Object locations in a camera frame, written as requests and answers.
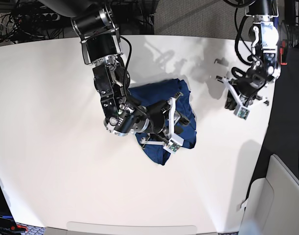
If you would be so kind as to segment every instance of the white tabletop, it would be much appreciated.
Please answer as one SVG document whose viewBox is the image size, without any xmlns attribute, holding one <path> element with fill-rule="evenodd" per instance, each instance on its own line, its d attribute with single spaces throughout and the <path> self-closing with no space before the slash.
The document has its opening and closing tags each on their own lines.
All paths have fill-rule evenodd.
<svg viewBox="0 0 299 235">
<path fill-rule="evenodd" d="M 0 180 L 17 222 L 66 229 L 68 222 L 123 226 L 195 225 L 199 233 L 238 231 L 272 103 L 247 121 L 225 110 L 217 82 L 244 67 L 234 41 L 127 36 L 138 85 L 184 79 L 197 117 L 194 149 L 165 166 L 134 136 L 106 132 L 92 67 L 79 39 L 0 47 Z M 128 46 L 121 43 L 123 52 Z M 240 44 L 246 58 L 248 52 Z M 225 57 L 229 68 L 214 64 Z M 274 85 L 261 93 L 273 99 Z"/>
</svg>

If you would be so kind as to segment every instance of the blue cloth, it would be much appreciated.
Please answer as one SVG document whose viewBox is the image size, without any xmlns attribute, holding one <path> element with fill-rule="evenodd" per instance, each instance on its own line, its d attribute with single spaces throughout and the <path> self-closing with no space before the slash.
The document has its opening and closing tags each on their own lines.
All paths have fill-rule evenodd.
<svg viewBox="0 0 299 235">
<path fill-rule="evenodd" d="M 183 127 L 183 132 L 180 136 L 184 139 L 184 148 L 192 149 L 195 147 L 196 143 L 196 121 L 193 111 L 189 104 L 189 94 L 190 91 L 184 80 L 172 79 L 163 81 L 160 83 L 148 84 L 141 87 L 135 87 L 129 89 L 132 96 L 140 100 L 143 106 L 147 107 L 161 100 L 168 100 L 173 97 L 177 92 L 182 92 L 181 96 L 177 101 L 176 110 L 183 115 L 185 115 L 189 120 L 190 124 L 187 127 Z M 141 138 L 146 137 L 145 133 L 136 134 L 138 143 L 140 143 Z M 155 163 L 165 165 L 170 157 L 170 153 L 163 149 L 161 145 L 146 145 L 144 152 L 147 156 Z"/>
</svg>

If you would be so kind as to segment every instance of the blue fabric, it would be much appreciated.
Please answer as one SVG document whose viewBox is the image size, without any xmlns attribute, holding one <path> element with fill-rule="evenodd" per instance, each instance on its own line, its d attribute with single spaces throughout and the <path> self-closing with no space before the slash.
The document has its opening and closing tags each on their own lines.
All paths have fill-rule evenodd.
<svg viewBox="0 0 299 235">
<path fill-rule="evenodd" d="M 172 79 L 160 83 L 148 84 L 141 87 L 129 89 L 132 96 L 140 100 L 143 106 L 147 107 L 161 100 L 168 100 L 173 97 L 177 92 L 182 92 L 183 96 L 177 101 L 177 111 L 185 115 L 190 124 L 187 127 L 182 127 L 183 132 L 180 136 L 184 139 L 184 148 L 192 149 L 196 143 L 196 121 L 193 111 L 189 104 L 190 91 L 184 80 Z M 146 137 L 146 134 L 136 134 L 138 143 L 141 138 Z M 155 163 L 165 165 L 170 157 L 170 153 L 163 149 L 161 145 L 146 145 L 144 152 Z"/>
</svg>

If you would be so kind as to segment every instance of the white table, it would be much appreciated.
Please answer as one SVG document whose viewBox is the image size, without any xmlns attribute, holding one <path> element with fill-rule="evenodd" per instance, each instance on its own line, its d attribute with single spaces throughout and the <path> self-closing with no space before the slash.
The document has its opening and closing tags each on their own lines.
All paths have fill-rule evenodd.
<svg viewBox="0 0 299 235">
<path fill-rule="evenodd" d="M 133 45 L 129 73 L 137 85 L 171 78 L 188 83 L 196 147 L 181 149 L 161 166 L 134 136 L 107 133 L 79 39 L 0 47 L 0 180 L 15 220 L 60 229 L 73 221 L 238 231 L 244 214 L 239 205 L 272 103 L 256 107 L 247 121 L 224 109 L 227 91 L 215 77 L 233 66 L 246 69 L 234 41 L 127 38 Z M 127 55 L 127 44 L 121 45 Z M 240 51 L 248 56 L 242 44 Z M 230 68 L 214 64 L 222 57 Z M 274 85 L 261 93 L 272 101 Z"/>
</svg>

